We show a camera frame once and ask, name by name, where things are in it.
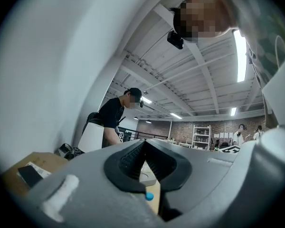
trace brick wall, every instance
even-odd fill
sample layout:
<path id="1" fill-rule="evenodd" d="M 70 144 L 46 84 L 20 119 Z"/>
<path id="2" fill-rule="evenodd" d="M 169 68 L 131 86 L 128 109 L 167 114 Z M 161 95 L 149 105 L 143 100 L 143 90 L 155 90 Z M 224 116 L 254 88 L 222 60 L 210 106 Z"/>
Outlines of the brick wall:
<path id="1" fill-rule="evenodd" d="M 240 124 L 245 124 L 247 130 L 243 132 L 243 136 L 248 137 L 248 140 L 253 140 L 254 130 L 257 126 L 262 125 L 263 131 L 268 130 L 265 127 L 265 116 L 251 117 L 239 120 L 230 121 L 214 121 L 214 122 L 172 122 L 170 137 L 174 138 L 177 142 L 188 143 L 192 142 L 193 125 L 198 127 L 207 127 L 211 125 L 211 136 L 213 142 L 216 138 L 213 138 L 215 133 L 235 133 L 238 130 Z M 170 122 L 166 121 L 152 121 L 152 124 L 146 123 L 144 120 L 140 120 L 137 124 L 137 131 L 144 133 L 151 133 L 156 135 L 169 135 Z M 220 143 L 229 142 L 230 139 L 220 139 Z"/>
<path id="2" fill-rule="evenodd" d="M 214 122 L 172 122 L 171 134 L 170 137 L 174 138 L 178 142 L 185 143 L 186 140 L 188 143 L 192 142 L 193 134 L 193 125 L 198 127 L 207 127 L 211 125 L 211 136 L 213 142 L 216 141 L 216 138 L 213 138 L 215 133 L 235 133 L 238 130 L 240 124 L 245 124 L 247 130 L 243 132 L 243 136 L 248 137 L 248 140 L 253 140 L 254 130 L 257 126 L 262 125 L 263 131 L 268 130 L 265 127 L 265 116 L 252 117 L 247 119 L 238 119 L 230 121 L 214 121 Z M 229 142 L 230 139 L 220 139 L 220 143 Z"/>
<path id="3" fill-rule="evenodd" d="M 140 132 L 144 132 L 144 133 L 168 136 L 169 130 L 170 130 L 170 122 L 152 121 L 152 124 L 150 124 L 150 123 L 146 123 L 145 120 L 139 120 L 136 130 Z"/>

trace blue dot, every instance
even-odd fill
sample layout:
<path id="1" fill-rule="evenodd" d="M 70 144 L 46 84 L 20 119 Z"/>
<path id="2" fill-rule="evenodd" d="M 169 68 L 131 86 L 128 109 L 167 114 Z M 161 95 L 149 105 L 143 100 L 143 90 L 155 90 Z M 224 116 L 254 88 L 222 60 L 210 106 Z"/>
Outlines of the blue dot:
<path id="1" fill-rule="evenodd" d="M 151 192 L 147 192 L 147 193 L 146 193 L 146 199 L 147 199 L 148 201 L 151 201 L 153 198 L 154 198 L 153 193 L 151 193 Z"/>

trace person in white shirt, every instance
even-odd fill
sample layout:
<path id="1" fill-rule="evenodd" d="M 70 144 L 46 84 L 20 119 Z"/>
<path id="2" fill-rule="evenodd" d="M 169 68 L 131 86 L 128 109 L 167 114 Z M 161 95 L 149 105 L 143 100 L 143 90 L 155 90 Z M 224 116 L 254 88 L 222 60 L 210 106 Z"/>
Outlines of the person in white shirt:
<path id="1" fill-rule="evenodd" d="M 255 132 L 256 133 L 253 136 L 254 140 L 258 140 L 264 134 L 264 132 L 262 131 L 262 126 L 261 125 L 257 126 L 257 129 L 255 130 Z"/>
<path id="2" fill-rule="evenodd" d="M 232 145 L 237 145 L 240 147 L 242 146 L 242 144 L 244 142 L 242 132 L 246 129 L 247 128 L 244 124 L 240 124 L 238 126 L 238 130 L 234 133 L 234 135 L 232 137 Z"/>

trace white shelving unit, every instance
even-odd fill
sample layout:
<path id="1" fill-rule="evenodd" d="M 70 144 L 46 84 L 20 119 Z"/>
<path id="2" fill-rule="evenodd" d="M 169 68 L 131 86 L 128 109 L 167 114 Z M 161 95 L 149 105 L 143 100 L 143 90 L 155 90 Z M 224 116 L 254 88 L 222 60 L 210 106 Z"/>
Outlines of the white shelving unit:
<path id="1" fill-rule="evenodd" d="M 205 150 L 209 150 L 210 141 L 211 141 L 211 126 L 210 125 L 208 127 L 197 127 L 196 125 L 193 126 L 193 136 L 192 136 L 191 148 L 194 148 L 194 143 L 202 143 L 202 144 L 205 144 Z"/>

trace fluorescent light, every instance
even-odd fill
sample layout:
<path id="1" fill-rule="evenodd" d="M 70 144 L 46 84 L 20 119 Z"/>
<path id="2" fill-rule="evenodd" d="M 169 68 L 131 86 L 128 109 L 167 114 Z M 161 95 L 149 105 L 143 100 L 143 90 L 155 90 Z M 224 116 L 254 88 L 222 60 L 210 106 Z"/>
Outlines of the fluorescent light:
<path id="1" fill-rule="evenodd" d="M 182 119 L 180 116 L 177 116 L 176 114 L 174 114 L 174 113 L 170 113 L 172 116 L 175 116 L 175 117 L 177 117 L 178 119 Z"/>
<path id="2" fill-rule="evenodd" d="M 145 98 L 145 97 L 142 97 L 142 100 L 143 101 L 145 101 L 146 103 L 148 103 L 148 104 L 150 104 L 150 103 L 152 103 L 152 101 L 151 100 L 148 100 L 147 98 Z"/>
<path id="3" fill-rule="evenodd" d="M 245 80 L 246 76 L 246 64 L 247 64 L 247 47 L 245 37 L 241 37 L 239 30 L 233 32 L 234 40 L 237 46 L 237 82 Z"/>
<path id="4" fill-rule="evenodd" d="M 236 107 L 233 107 L 231 109 L 231 116 L 234 116 L 236 114 L 236 111 L 237 111 L 237 108 Z"/>

